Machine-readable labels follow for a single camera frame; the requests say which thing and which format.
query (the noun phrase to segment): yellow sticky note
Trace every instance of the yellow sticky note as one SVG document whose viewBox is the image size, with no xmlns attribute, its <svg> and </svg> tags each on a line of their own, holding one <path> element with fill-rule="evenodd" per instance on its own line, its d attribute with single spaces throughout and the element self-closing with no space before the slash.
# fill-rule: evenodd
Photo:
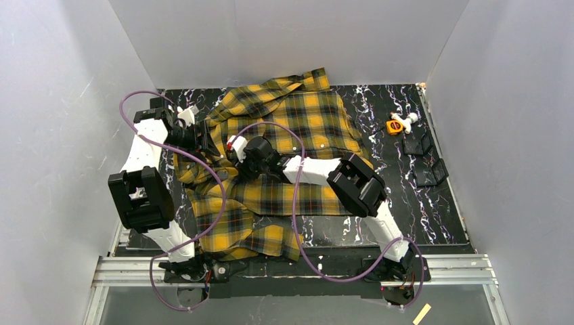
<svg viewBox="0 0 574 325">
<path fill-rule="evenodd" d="M 416 318 L 413 320 L 413 324 L 418 325 L 418 323 L 420 323 L 422 318 L 426 316 L 426 313 L 428 313 L 429 310 L 431 310 L 431 305 L 424 305 L 424 307 L 420 310 L 420 313 L 418 313 L 418 316 L 416 316 Z"/>
</svg>

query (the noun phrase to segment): plaid shirt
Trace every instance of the plaid shirt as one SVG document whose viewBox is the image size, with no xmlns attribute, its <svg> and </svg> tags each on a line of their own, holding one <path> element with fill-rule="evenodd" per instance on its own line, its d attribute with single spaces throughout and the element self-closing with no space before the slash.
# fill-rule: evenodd
<svg viewBox="0 0 574 325">
<path fill-rule="evenodd" d="M 340 96 L 329 89 L 323 68 L 232 89 L 206 119 L 220 152 L 225 152 L 228 138 L 247 125 L 272 121 L 295 132 L 303 140 L 308 157 L 331 159 L 354 152 L 371 165 L 361 134 L 350 121 Z M 283 129 L 259 125 L 243 134 L 247 140 L 258 135 L 269 140 L 280 153 L 301 153 L 299 143 Z M 187 195 L 198 231 L 202 232 L 217 217 L 221 190 L 201 166 L 177 154 L 174 162 L 178 180 L 188 184 Z M 255 225 L 256 215 L 289 216 L 294 186 L 265 175 L 243 181 L 226 156 L 208 163 L 222 179 L 227 201 L 219 223 L 200 239 L 203 251 L 220 260 L 242 259 L 258 253 L 297 260 L 299 248 L 290 227 Z M 329 187 L 301 184 L 298 196 L 299 215 L 349 214 Z"/>
</svg>

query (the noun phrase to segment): black marble surface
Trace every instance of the black marble surface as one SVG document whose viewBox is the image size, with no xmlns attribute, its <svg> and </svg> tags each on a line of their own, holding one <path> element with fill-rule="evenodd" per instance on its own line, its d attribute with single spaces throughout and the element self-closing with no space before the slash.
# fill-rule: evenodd
<svg viewBox="0 0 574 325">
<path fill-rule="evenodd" d="M 405 155 L 403 137 L 420 138 L 428 129 L 422 103 L 415 85 L 349 85 L 333 86 L 343 99 L 347 113 L 363 134 L 375 170 L 384 179 L 390 207 L 400 230 L 418 244 L 467 244 L 456 206 L 447 182 L 430 188 L 417 188 L 413 180 L 415 167 L 431 166 L 438 155 L 431 149 L 425 157 Z M 166 95 L 179 106 L 196 105 L 197 121 L 203 119 L 225 95 L 223 89 L 169 90 Z M 403 118 L 414 112 L 419 121 L 410 135 L 389 135 L 385 121 L 391 112 Z M 170 190 L 176 209 L 176 220 L 188 236 L 196 231 L 191 204 L 181 184 L 175 180 L 173 159 L 163 153 L 160 172 Z M 261 217 L 255 227 L 268 224 L 290 226 L 288 217 Z M 307 246 L 373 246 L 373 235 L 359 217 L 300 217 L 299 231 Z M 154 249 L 155 243 L 132 232 L 129 249 Z"/>
</svg>

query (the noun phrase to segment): gray wall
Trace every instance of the gray wall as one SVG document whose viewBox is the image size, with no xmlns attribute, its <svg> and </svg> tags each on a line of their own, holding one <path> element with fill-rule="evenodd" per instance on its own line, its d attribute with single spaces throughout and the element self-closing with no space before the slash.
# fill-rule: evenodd
<svg viewBox="0 0 574 325">
<path fill-rule="evenodd" d="M 154 84 L 259 83 L 325 66 L 331 84 L 417 83 L 468 0 L 110 0 Z"/>
<path fill-rule="evenodd" d="M 118 102 L 153 84 L 104 0 L 2 1 L 0 76 L 0 323 L 80 324 L 118 222 Z"/>
<path fill-rule="evenodd" d="M 513 324 L 571 324 L 574 2 L 471 0 L 428 82 L 472 243 Z"/>
</svg>

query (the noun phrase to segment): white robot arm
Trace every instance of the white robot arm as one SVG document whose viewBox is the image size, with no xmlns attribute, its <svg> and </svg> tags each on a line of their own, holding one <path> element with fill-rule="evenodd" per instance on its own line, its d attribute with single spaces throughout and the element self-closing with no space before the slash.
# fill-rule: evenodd
<svg viewBox="0 0 574 325">
<path fill-rule="evenodd" d="M 331 186 L 350 213 L 363 217 L 381 250 L 393 239 L 402 237 L 389 210 L 383 180 L 358 156 L 349 153 L 343 158 L 305 158 L 301 162 L 300 156 L 279 154 L 264 137 L 255 137 L 249 142 L 243 137 L 231 137 L 227 148 L 233 152 L 236 168 L 247 179 L 265 173 L 283 182 L 295 183 L 302 165 L 299 181 Z M 414 252 L 407 241 L 400 240 L 392 244 L 384 258 L 402 273 L 412 263 Z"/>
<path fill-rule="evenodd" d="M 134 136 L 128 159 L 120 173 L 110 175 L 108 186 L 123 225 L 155 241 L 167 252 L 188 241 L 177 222 L 173 200 L 161 179 L 158 168 L 161 148 L 142 140 L 139 136 L 158 143 L 186 144 L 197 147 L 194 135 L 193 108 L 178 109 L 178 125 L 168 108 L 151 108 L 138 112 Z M 172 263 L 187 262 L 195 256 L 194 243 L 169 254 Z"/>
</svg>

